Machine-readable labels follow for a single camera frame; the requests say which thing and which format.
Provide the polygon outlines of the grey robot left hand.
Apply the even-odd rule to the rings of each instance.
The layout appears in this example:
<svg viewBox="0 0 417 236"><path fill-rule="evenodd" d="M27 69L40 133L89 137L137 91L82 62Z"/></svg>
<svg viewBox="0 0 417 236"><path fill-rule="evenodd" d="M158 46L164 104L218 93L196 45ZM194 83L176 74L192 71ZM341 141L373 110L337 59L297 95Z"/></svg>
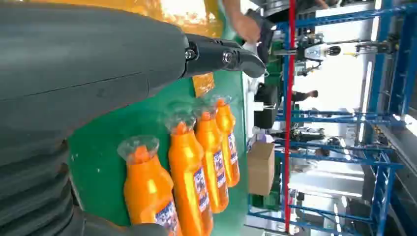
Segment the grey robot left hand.
<svg viewBox="0 0 417 236"><path fill-rule="evenodd" d="M137 13L63 3L0 3L0 233L165 236L73 205L65 157L73 130L182 77L266 67L237 43Z"/></svg>

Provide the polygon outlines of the person's left hand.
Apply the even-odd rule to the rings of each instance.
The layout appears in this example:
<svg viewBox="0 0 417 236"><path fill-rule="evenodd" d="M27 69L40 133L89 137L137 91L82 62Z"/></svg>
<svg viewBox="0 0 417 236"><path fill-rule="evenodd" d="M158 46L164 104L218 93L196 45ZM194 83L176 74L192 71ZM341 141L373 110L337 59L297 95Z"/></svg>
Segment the person's left hand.
<svg viewBox="0 0 417 236"><path fill-rule="evenodd" d="M260 38L260 28L252 18L239 13L231 17L235 32L246 42L256 43Z"/></svg>

